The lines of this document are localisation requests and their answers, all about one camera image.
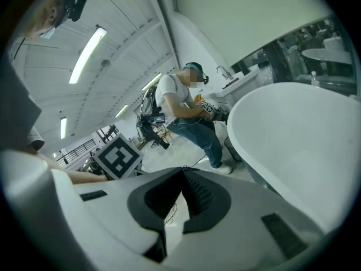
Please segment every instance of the ceiling light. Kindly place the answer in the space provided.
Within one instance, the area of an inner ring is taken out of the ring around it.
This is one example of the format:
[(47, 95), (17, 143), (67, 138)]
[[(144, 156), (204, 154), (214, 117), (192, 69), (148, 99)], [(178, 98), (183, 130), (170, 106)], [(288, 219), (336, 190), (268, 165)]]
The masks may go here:
[(93, 34), (93, 36), (90, 38), (90, 40), (88, 41), (88, 43), (86, 44), (86, 46), (84, 47), (78, 61), (77, 64), (75, 64), (73, 73), (70, 77), (69, 83), (70, 84), (76, 84), (80, 74), (86, 64), (86, 62), (88, 61), (90, 55), (93, 53), (94, 49), (96, 48), (96, 46), (98, 45), (98, 43), (100, 42), (100, 40), (102, 40), (102, 38), (107, 34), (107, 31), (101, 27), (99, 27), (95, 33)]
[(158, 79), (162, 76), (162, 73), (158, 73), (155, 78), (153, 78), (145, 87), (142, 88), (142, 90), (146, 90), (150, 88), (153, 84), (157, 82)]
[(65, 132), (67, 130), (67, 118), (62, 117), (60, 119), (60, 139), (65, 138)]
[(120, 116), (126, 109), (128, 108), (128, 105), (124, 105), (123, 108), (118, 112), (118, 114), (115, 117)]

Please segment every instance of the person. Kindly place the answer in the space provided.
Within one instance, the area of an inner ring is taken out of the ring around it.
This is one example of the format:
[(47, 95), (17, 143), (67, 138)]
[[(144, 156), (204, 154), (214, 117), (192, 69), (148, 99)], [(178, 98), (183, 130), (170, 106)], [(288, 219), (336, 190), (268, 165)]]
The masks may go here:
[(202, 66), (195, 62), (187, 63), (173, 75), (162, 76), (155, 94), (156, 104), (162, 108), (165, 125), (171, 132), (203, 149), (213, 171), (229, 174), (232, 168), (222, 162), (222, 146), (210, 120), (211, 115), (198, 106), (190, 95), (189, 88), (203, 82), (203, 77)]
[(107, 178), (61, 169), (57, 162), (38, 152), (45, 143), (34, 128), (41, 110), (16, 73), (9, 52), (12, 44), (19, 38), (50, 38), (54, 30), (66, 20), (79, 20), (85, 2), (86, 0), (13, 0), (3, 14), (2, 18), (6, 23), (2, 23), (0, 29), (1, 50), (5, 50), (0, 65), (0, 147), (37, 156), (51, 169), (67, 173), (74, 184), (102, 182), (107, 181)]

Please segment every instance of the white bathtub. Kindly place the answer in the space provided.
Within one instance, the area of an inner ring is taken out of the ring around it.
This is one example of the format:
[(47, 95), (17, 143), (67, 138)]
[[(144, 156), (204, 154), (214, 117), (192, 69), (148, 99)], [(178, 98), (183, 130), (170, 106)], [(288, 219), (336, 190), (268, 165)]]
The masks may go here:
[(268, 85), (235, 104), (228, 134), (244, 161), (325, 232), (342, 222), (360, 186), (361, 103), (311, 85)]

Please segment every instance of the ceiling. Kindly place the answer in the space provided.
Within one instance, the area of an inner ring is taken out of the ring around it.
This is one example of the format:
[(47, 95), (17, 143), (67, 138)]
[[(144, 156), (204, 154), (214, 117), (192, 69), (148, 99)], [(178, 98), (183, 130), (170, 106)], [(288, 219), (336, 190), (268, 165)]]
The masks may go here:
[[(107, 34), (78, 83), (69, 84), (97, 24)], [(156, 0), (88, 0), (78, 22), (65, 22), (49, 40), (25, 40), (15, 65), (42, 108), (35, 127), (46, 142), (45, 149), (58, 150), (119, 120), (115, 115), (125, 104), (130, 105), (127, 111), (137, 107), (147, 82), (159, 72), (177, 68), (174, 57)], [(102, 67), (105, 59), (110, 66)], [(60, 118), (64, 116), (67, 133), (60, 140)]]

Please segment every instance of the bottle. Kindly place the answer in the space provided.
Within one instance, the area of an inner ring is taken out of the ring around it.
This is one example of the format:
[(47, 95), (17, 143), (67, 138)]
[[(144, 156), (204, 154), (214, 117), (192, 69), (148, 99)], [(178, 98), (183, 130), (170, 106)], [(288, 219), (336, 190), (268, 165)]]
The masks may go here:
[(316, 79), (316, 72), (311, 72), (312, 78), (311, 78), (311, 85), (316, 86), (317, 88), (320, 87), (320, 82)]

